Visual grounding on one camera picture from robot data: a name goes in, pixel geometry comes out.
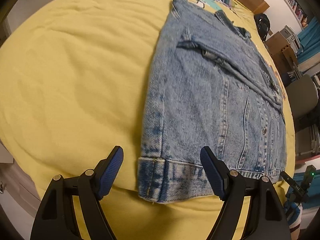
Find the blue denim jacket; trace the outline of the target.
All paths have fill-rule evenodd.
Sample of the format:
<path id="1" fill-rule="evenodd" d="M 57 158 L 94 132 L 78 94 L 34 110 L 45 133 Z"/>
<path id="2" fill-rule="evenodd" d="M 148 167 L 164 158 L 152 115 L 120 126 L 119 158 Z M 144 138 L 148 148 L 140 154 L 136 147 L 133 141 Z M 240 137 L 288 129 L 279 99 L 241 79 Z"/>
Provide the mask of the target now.
<path id="1" fill-rule="evenodd" d="M 171 203 L 213 194 L 208 146 L 247 178 L 273 183 L 286 167 L 283 95 L 250 33 L 219 10 L 173 0 L 150 68 L 138 194 Z"/>

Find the yellow dinosaur bedspread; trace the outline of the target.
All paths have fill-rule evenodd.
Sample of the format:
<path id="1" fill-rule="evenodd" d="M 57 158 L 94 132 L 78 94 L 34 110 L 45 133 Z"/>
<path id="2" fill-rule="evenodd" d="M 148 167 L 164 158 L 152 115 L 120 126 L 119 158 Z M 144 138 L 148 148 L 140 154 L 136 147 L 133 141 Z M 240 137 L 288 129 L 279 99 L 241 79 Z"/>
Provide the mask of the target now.
<path id="1" fill-rule="evenodd" d="M 173 0 L 54 0 L 1 47 L 1 140 L 43 197 L 53 176 L 79 176 L 115 146 L 124 160 L 101 201 L 117 239 L 205 239 L 223 203 L 214 194 L 157 203 L 138 194 L 150 68 Z M 246 29 L 283 95 L 286 167 L 295 130 L 253 13 L 237 0 L 188 0 Z"/>

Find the teal curtain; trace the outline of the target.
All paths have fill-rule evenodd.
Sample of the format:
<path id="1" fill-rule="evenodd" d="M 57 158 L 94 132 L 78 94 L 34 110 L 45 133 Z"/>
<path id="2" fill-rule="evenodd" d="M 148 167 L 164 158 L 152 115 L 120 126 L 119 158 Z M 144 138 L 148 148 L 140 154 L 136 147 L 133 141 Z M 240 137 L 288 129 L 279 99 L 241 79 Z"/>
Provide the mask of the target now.
<path id="1" fill-rule="evenodd" d="M 306 28 L 298 34 L 301 50 L 299 50 L 297 59 L 301 64 L 319 53 L 320 25 L 316 17 L 314 17 Z"/>

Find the grey desk chair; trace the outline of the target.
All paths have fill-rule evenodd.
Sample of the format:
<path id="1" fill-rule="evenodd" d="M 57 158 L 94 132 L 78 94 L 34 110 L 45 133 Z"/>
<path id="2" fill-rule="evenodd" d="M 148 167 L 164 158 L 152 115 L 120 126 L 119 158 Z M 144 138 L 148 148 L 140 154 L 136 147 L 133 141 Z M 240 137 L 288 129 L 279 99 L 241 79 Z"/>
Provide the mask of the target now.
<path id="1" fill-rule="evenodd" d="M 294 119 L 308 114 L 318 103 L 318 89 L 308 75 L 289 84 L 286 92 Z"/>

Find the white printer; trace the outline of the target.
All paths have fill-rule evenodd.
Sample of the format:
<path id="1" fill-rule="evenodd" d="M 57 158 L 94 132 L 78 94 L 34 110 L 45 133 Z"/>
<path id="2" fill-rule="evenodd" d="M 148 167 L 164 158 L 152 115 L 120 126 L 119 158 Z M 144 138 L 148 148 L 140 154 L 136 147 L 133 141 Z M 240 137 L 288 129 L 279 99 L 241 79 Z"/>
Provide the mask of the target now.
<path id="1" fill-rule="evenodd" d="M 294 31 L 289 27 L 285 26 L 281 31 L 281 35 L 287 40 L 295 54 L 298 54 L 301 49 L 301 44 L 298 36 L 294 33 Z"/>

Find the wooden nightstand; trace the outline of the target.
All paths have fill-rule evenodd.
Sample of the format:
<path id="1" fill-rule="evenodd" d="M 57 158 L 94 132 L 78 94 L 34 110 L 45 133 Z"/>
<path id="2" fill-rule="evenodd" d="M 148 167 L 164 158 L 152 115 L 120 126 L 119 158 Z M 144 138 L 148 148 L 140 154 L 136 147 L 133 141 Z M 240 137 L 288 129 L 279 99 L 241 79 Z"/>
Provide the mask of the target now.
<path id="1" fill-rule="evenodd" d="M 272 57 L 279 74 L 294 70 L 298 60 L 287 39 L 278 31 L 265 41 L 265 46 Z"/>

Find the black backpack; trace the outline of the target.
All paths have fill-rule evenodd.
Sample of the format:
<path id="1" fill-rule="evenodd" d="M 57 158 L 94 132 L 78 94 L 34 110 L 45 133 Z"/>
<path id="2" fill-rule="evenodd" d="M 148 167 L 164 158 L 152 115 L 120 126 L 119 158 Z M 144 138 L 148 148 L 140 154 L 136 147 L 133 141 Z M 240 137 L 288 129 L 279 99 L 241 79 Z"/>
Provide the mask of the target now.
<path id="1" fill-rule="evenodd" d="M 263 13 L 255 14 L 254 21 L 261 40 L 265 42 L 271 26 L 268 17 Z"/>

